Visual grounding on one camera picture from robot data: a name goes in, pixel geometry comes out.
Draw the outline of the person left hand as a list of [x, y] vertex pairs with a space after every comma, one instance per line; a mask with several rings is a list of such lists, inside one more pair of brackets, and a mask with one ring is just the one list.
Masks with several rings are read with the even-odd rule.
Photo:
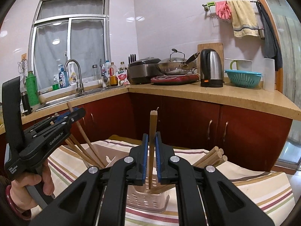
[[27, 186], [34, 186], [43, 181], [44, 194], [50, 196], [54, 193], [55, 186], [51, 177], [48, 159], [44, 161], [42, 168], [41, 176], [34, 173], [24, 173], [11, 182], [10, 197], [16, 205], [16, 209], [20, 213], [30, 210], [38, 205], [29, 194]]

